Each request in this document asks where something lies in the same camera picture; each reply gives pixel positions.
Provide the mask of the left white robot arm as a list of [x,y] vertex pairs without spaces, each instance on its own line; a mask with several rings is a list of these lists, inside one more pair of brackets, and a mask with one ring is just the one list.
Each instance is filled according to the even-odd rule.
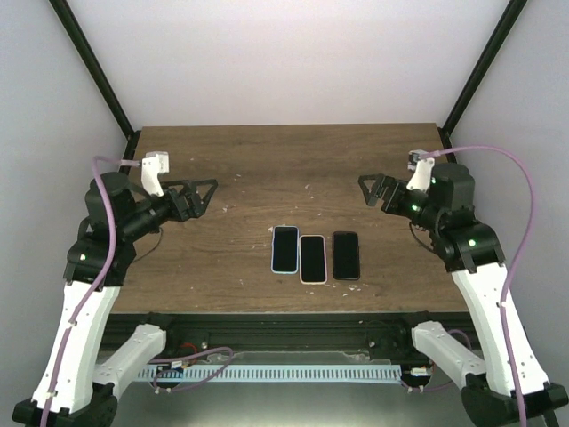
[[110,311],[135,261],[137,240],[167,222],[203,216],[218,188],[214,179],[166,181],[151,193],[124,173],[93,179],[85,194],[88,215],[68,250],[60,324],[44,376],[33,395],[17,403],[12,419],[24,426],[109,426],[118,401],[156,355],[174,358],[181,337],[163,315],[151,315],[98,367]]

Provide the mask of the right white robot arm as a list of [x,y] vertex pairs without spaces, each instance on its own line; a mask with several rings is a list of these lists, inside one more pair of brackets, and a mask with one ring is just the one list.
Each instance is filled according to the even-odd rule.
[[549,380],[537,361],[510,293],[508,270],[495,231],[475,216],[475,180],[457,164],[421,160],[409,181],[383,173],[361,175],[368,206],[405,217],[429,234],[467,304],[483,355],[478,357],[442,325],[425,321],[395,336],[408,359],[429,357],[461,391],[476,426],[505,426],[550,415],[568,403],[565,387]]

